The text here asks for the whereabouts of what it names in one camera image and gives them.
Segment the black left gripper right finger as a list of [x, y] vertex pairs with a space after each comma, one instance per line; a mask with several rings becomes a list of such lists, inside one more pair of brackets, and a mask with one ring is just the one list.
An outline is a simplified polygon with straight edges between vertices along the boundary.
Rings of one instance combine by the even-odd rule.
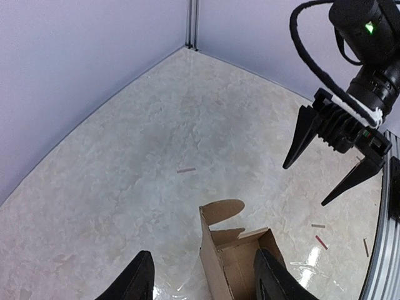
[[318, 300], [266, 248], [256, 251], [254, 273], [256, 299]]

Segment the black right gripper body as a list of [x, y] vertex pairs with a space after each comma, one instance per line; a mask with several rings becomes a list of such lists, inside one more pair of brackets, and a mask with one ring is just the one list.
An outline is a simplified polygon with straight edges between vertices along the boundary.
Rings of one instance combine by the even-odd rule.
[[311, 125], [312, 133], [335, 151], [344, 154], [357, 148], [366, 159], [382, 166], [391, 142], [378, 130], [362, 125], [355, 117], [333, 103], [333, 95], [320, 88], [312, 104], [316, 112]]

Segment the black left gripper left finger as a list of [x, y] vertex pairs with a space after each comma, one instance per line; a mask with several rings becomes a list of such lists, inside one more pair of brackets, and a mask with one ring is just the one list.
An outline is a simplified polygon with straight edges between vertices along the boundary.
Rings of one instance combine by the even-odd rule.
[[140, 251], [96, 300], [152, 300], [155, 268], [150, 251]]

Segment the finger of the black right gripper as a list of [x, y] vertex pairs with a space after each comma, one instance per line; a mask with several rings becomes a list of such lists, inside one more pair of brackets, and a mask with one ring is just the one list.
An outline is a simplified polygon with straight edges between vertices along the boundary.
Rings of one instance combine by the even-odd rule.
[[284, 169], [290, 168], [309, 146], [315, 138], [321, 122], [318, 112], [313, 107], [301, 106], [299, 108], [292, 144], [282, 165]]
[[374, 177], [384, 166], [384, 156], [376, 153], [357, 155], [356, 164], [334, 187], [334, 189], [322, 200], [321, 205], [327, 206], [334, 199], [339, 197], [357, 185]]

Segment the brown cardboard box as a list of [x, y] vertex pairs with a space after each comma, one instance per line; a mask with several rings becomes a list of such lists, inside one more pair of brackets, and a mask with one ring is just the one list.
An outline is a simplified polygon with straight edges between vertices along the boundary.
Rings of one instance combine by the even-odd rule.
[[256, 299], [254, 259], [266, 248], [285, 266], [283, 255], [268, 227], [244, 233], [243, 227], [212, 230], [210, 226], [239, 214], [240, 199], [210, 202], [199, 208], [202, 241], [199, 255], [213, 299]]

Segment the right robot arm white sleeve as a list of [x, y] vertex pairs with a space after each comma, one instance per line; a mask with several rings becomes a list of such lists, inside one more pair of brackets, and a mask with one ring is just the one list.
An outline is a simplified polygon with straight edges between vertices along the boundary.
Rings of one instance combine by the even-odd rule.
[[399, 97], [399, 9], [394, 1], [334, 1], [329, 20], [343, 58], [361, 66], [347, 93], [387, 116]]

